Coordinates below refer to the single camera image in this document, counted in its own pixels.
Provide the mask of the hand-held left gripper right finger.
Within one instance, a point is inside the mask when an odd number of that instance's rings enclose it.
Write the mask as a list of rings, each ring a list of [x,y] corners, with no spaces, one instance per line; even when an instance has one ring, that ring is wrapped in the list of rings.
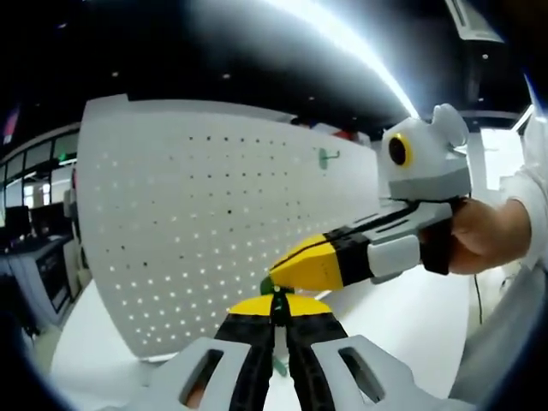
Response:
[[[364,336],[349,336],[321,301],[280,294],[289,371],[303,410],[431,410],[408,366]]]

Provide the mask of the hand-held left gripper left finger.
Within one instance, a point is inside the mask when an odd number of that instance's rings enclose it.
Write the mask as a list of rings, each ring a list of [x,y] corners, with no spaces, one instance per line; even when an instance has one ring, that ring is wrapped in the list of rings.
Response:
[[[273,372],[274,295],[244,300],[152,374],[142,410],[261,410]]]

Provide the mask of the person's right hand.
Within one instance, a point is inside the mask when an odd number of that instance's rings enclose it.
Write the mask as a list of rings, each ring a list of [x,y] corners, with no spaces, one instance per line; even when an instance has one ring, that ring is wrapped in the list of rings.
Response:
[[[526,208],[508,200],[498,208],[467,199],[452,219],[450,270],[475,275],[524,257],[532,229]]]

